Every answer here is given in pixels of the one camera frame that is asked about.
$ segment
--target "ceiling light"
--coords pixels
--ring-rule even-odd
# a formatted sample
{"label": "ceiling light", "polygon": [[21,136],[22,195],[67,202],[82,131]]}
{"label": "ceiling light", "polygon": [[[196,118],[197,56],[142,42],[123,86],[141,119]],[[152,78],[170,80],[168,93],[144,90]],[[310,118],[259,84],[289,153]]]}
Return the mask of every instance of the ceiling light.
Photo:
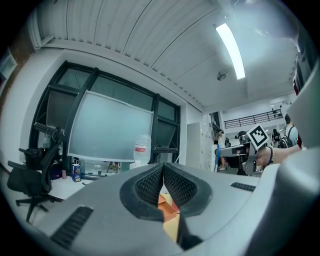
{"label": "ceiling light", "polygon": [[218,26],[216,28],[216,31],[219,33],[226,49],[229,52],[235,70],[236,78],[238,80],[244,78],[246,76],[244,64],[242,62],[241,54],[232,31],[226,23]]}

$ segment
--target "black office chair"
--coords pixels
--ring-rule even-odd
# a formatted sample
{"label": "black office chair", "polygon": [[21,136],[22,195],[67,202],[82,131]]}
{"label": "black office chair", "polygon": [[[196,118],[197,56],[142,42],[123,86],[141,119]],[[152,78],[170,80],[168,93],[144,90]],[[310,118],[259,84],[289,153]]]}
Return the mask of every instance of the black office chair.
{"label": "black office chair", "polygon": [[22,192],[31,197],[28,199],[15,200],[17,206],[20,206],[20,203],[30,204],[26,216],[27,222],[29,222],[31,213],[35,206],[38,206],[43,211],[48,212],[48,209],[40,203],[49,200],[51,202],[55,201],[54,197],[48,195],[52,189],[49,167],[54,156],[57,155],[58,147],[60,145],[60,139],[58,138],[59,131],[60,129],[57,129],[52,133],[50,147],[39,163],[41,172],[29,168],[28,165],[8,161],[8,165],[13,167],[7,182],[8,188]]}

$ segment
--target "balcony railing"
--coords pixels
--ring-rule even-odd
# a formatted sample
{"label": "balcony railing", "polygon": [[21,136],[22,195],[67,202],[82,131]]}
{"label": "balcony railing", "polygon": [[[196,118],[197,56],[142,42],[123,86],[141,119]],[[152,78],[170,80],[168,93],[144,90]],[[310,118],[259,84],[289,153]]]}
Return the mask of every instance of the balcony railing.
{"label": "balcony railing", "polygon": [[255,115],[250,115],[250,116],[246,116],[238,119],[224,121],[224,126],[226,129],[228,129],[228,128],[234,128],[234,127],[259,124],[262,122],[268,122],[268,121],[281,119],[281,118],[283,118],[281,110],[276,109],[276,110],[261,113],[261,114],[255,114]]}

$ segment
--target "hand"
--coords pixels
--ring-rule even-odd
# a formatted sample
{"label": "hand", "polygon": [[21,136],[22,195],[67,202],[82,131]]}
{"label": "hand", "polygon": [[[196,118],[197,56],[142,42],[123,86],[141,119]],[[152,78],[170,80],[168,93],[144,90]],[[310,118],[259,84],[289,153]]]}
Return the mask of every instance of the hand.
{"label": "hand", "polygon": [[267,147],[261,147],[256,154],[256,165],[257,166],[266,166],[269,163],[271,156],[271,149]]}

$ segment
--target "chair armrest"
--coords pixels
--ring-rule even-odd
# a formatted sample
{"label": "chair armrest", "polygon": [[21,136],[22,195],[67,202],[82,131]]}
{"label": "chair armrest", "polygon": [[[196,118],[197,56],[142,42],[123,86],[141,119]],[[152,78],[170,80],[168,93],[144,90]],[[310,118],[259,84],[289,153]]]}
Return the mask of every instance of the chair armrest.
{"label": "chair armrest", "polygon": [[25,150],[25,149],[23,149],[23,148],[19,148],[18,149],[20,152],[23,152],[23,153],[25,153],[26,155],[32,155],[32,153],[31,152],[29,152],[29,151],[27,151],[27,150]]}
{"label": "chair armrest", "polygon": [[28,167],[26,165],[12,162],[12,161],[8,161],[8,166],[13,167],[13,168],[19,168],[19,169],[28,169]]}

